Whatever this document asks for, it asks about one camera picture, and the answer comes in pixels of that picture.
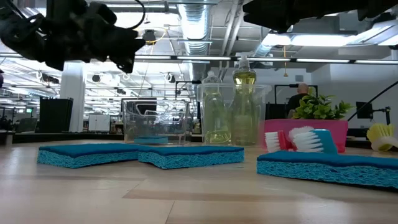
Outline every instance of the dish soap bottle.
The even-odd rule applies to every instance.
[[[252,146],[257,143],[259,124],[258,112],[253,100],[253,84],[256,72],[249,67],[249,61],[243,55],[239,69],[233,72],[236,85],[235,96],[231,104],[231,135],[232,142],[239,146]]]
[[[231,141],[231,132],[228,128],[224,99],[219,91],[221,80],[214,75],[213,71],[209,71],[202,83],[208,84],[205,87],[206,96],[203,99],[202,121],[205,143],[228,144]]]

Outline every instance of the table surface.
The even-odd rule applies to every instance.
[[[67,169],[36,164],[39,146],[0,147],[0,222],[8,223],[396,223],[398,193],[256,174],[245,161],[161,170],[138,161]],[[347,154],[398,157],[347,149]]]

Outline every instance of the green plant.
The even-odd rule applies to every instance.
[[[300,106],[296,109],[293,119],[341,119],[344,114],[352,108],[349,103],[341,101],[335,105],[335,109],[331,107],[331,99],[334,96],[316,97],[313,94],[312,88],[307,96],[300,100]]]

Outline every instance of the white bristles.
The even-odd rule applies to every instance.
[[[323,148],[320,141],[318,136],[311,131],[296,134],[293,139],[297,152],[321,152]]]
[[[278,132],[265,133],[268,152],[280,151]]]
[[[313,129],[314,128],[310,127],[310,126],[304,126],[304,127],[301,127],[301,128],[294,128],[294,129],[289,131],[289,138],[290,138],[291,141],[293,141],[294,136],[296,134],[307,133],[307,132],[309,132],[309,131],[311,131]]]

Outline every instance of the person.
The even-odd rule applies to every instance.
[[[305,83],[298,84],[297,87],[297,95],[292,96],[287,103],[287,111],[288,115],[287,118],[292,118],[293,113],[295,112],[296,108],[300,106],[300,100],[308,95],[310,91],[310,87]]]

